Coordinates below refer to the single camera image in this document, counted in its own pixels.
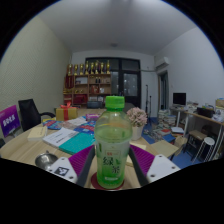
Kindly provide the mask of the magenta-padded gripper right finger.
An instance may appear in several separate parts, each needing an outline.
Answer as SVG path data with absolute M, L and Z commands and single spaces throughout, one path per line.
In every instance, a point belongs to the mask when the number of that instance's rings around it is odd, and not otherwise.
M 141 186 L 155 182 L 180 170 L 164 155 L 154 156 L 134 145 L 130 146 L 129 157 Z

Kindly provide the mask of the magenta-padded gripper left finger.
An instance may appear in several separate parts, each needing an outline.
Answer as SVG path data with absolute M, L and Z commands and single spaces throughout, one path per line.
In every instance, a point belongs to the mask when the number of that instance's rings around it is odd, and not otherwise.
M 94 156 L 95 147 L 91 145 L 69 158 L 60 157 L 47 171 L 83 187 L 86 183 Z

